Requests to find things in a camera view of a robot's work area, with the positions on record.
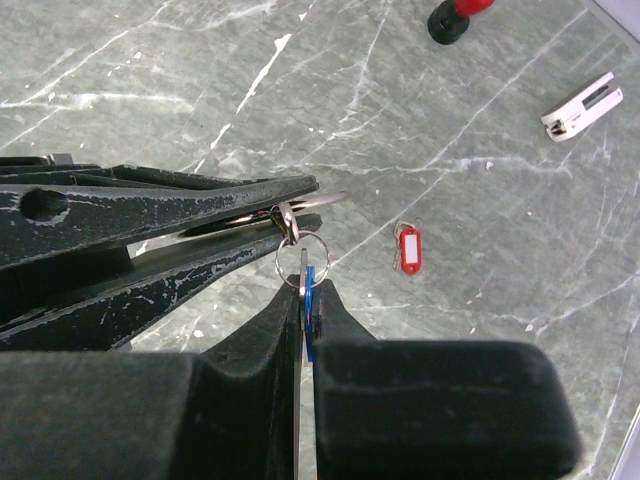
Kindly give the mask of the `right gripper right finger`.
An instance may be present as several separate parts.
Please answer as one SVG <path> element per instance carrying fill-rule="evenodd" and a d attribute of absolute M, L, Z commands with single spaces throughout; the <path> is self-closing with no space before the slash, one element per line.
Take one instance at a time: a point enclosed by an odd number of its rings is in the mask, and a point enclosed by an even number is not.
<path fill-rule="evenodd" d="M 313 381 L 322 479 L 559 479 L 582 443 L 537 347 L 379 340 L 336 287 L 315 289 Z"/>

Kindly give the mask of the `blue tagged key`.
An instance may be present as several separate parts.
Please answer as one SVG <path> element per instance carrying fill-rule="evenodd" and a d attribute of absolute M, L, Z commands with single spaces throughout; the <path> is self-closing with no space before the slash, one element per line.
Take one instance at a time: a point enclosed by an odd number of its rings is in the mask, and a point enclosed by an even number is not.
<path fill-rule="evenodd" d="M 329 270 L 332 266 L 332 255 L 327 243 L 315 232 L 310 230 L 301 230 L 301 237 L 311 236 L 315 238 L 323 247 L 326 256 L 326 264 L 325 267 L 319 272 L 316 272 L 316 268 L 314 265 L 309 263 L 308 253 L 305 249 L 301 250 L 301 260 L 300 260 L 300 279 L 297 284 L 289 281 L 284 274 L 284 270 L 282 268 L 280 262 L 280 253 L 281 251 L 288 246 L 292 246 L 291 240 L 288 237 L 285 237 L 276 249 L 275 255 L 275 271 L 279 275 L 279 277 L 284 281 L 284 283 L 294 290 L 298 291 L 299 302 L 301 304 L 300 307 L 300 321 L 301 330 L 304 334 L 304 345 L 307 356 L 307 361 L 309 363 L 314 362 L 314 326 L 312 320 L 312 310 L 314 304 L 314 295 L 316 288 L 325 280 L 327 277 Z"/>

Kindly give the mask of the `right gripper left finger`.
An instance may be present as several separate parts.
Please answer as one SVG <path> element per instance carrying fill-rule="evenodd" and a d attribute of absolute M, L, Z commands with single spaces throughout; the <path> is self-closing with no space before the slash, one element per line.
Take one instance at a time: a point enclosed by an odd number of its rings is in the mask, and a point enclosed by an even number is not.
<path fill-rule="evenodd" d="M 298 295 L 200 353 L 1 357 L 5 479 L 294 479 Z"/>

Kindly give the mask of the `red tagged key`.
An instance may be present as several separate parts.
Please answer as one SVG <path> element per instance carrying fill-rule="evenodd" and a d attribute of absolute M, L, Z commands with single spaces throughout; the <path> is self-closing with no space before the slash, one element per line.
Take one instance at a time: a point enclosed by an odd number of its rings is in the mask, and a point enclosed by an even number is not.
<path fill-rule="evenodd" d="M 416 275 L 422 269 L 422 241 L 418 228 L 405 221 L 399 221 L 394 227 L 397 252 L 394 269 L 407 275 Z"/>

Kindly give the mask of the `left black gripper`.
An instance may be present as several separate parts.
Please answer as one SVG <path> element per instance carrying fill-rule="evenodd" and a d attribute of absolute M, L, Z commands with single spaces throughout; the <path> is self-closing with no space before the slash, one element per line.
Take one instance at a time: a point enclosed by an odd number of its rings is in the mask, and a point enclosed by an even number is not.
<path fill-rule="evenodd" d="M 233 180 L 148 167 L 1 157 L 1 267 L 131 243 L 318 190 L 312 175 Z"/>

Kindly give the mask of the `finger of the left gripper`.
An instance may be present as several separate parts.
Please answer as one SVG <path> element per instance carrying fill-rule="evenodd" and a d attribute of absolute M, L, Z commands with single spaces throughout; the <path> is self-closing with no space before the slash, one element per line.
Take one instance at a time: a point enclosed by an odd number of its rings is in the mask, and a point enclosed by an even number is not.
<path fill-rule="evenodd" d="M 1 267 L 4 350 L 111 350 L 224 275 L 276 251 L 271 221 Z"/>

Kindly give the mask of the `large silver keyring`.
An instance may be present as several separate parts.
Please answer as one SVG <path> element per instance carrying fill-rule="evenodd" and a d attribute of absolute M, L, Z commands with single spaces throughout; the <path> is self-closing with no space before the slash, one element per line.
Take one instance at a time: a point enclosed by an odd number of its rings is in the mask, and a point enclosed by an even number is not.
<path fill-rule="evenodd" d="M 239 216 L 214 221 L 197 227 L 189 228 L 181 232 L 179 238 L 191 238 L 206 234 L 218 233 L 233 228 L 253 225 L 267 220 L 278 226 L 286 238 L 297 243 L 300 239 L 299 227 L 296 223 L 295 214 L 304 210 L 314 209 L 325 205 L 330 205 L 347 199 L 350 194 L 346 191 L 324 194 L 304 199 L 294 199 L 288 202 L 281 202 L 266 209 L 241 214 Z"/>

